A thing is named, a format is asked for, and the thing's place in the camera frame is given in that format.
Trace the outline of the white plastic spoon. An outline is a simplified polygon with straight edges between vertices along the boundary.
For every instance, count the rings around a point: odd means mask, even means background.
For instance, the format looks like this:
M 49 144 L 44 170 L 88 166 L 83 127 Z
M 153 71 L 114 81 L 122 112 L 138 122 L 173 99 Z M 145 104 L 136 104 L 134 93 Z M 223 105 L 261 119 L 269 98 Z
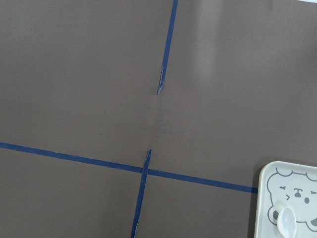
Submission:
M 277 228 L 283 238 L 294 238 L 297 232 L 297 222 L 292 208 L 283 208 L 277 219 Z

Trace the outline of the cream bear print tray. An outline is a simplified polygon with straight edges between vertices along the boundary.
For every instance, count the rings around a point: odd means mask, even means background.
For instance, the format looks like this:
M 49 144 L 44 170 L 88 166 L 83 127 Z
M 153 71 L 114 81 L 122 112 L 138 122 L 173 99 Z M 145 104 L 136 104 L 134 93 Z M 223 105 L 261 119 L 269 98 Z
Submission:
M 317 236 L 317 169 L 274 161 L 260 172 L 255 220 L 256 238 L 280 238 L 277 219 L 289 207 L 296 218 L 297 238 Z

